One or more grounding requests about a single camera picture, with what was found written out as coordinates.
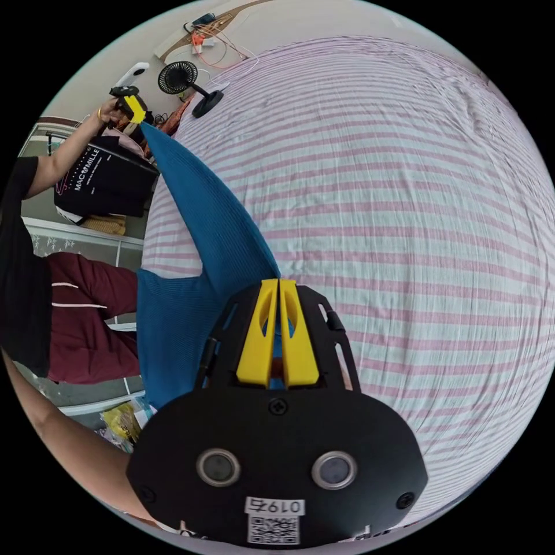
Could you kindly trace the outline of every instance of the blue cloth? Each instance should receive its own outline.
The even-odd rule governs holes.
[[[193,389],[204,344],[230,296],[280,273],[225,184],[177,141],[146,123],[141,129],[203,266],[199,277],[181,279],[138,272],[139,365],[146,396],[160,409]],[[281,356],[277,339],[274,355]]]

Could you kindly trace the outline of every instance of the striped bedsheet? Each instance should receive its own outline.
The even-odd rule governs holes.
[[[546,389],[553,183],[515,111],[439,55],[336,37],[253,64],[221,74],[223,100],[199,120],[188,108],[176,140],[241,200],[283,276],[340,314],[363,391],[419,441],[430,481],[401,525],[421,520],[503,459]],[[163,179],[143,267],[201,271]]]

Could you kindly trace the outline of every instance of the fan stand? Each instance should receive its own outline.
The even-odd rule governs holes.
[[[193,108],[193,117],[198,118],[207,114],[224,97],[221,91],[206,92],[194,83],[191,83],[191,88],[203,96],[203,99]]]

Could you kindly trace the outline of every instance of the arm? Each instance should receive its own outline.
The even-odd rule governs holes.
[[[53,187],[71,169],[89,141],[110,120],[118,121],[121,113],[115,110],[117,99],[105,102],[72,133],[52,156],[39,156],[35,178],[25,198],[31,198]]]
[[[25,414],[64,470],[104,503],[152,522],[125,475],[130,456],[61,413],[27,382],[3,349],[2,358]]]

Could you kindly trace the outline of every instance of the black t-shirt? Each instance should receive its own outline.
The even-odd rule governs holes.
[[[54,204],[83,217],[142,217],[157,179],[158,170],[119,146],[117,137],[97,137],[56,184]]]
[[[49,370],[52,283],[46,261],[34,255],[21,219],[38,158],[18,158],[0,185],[0,343],[10,357],[46,377]]]

